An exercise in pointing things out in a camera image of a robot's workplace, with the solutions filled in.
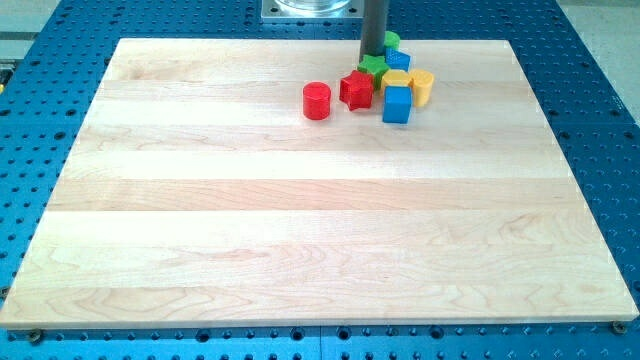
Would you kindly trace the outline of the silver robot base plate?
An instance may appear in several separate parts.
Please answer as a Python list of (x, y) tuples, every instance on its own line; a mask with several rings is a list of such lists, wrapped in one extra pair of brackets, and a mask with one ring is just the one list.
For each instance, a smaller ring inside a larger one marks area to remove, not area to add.
[(263, 19), (361, 18), (363, 0), (260, 0)]

